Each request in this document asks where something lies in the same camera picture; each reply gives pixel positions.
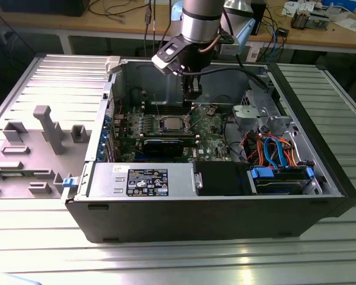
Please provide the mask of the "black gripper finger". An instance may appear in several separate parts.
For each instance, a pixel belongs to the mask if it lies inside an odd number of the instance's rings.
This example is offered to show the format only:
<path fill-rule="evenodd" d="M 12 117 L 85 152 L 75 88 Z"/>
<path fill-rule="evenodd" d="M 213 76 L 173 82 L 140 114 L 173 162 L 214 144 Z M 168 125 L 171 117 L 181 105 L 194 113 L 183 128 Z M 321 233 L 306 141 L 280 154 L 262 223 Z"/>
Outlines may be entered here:
<path fill-rule="evenodd" d="M 182 76 L 182 93 L 183 93 L 184 100 L 189 100 L 191 85 L 192 85 L 192 76 L 183 75 Z"/>
<path fill-rule="evenodd" d="M 193 77 L 192 82 L 192 99 L 196 100 L 202 94 L 202 86 L 199 77 Z"/>

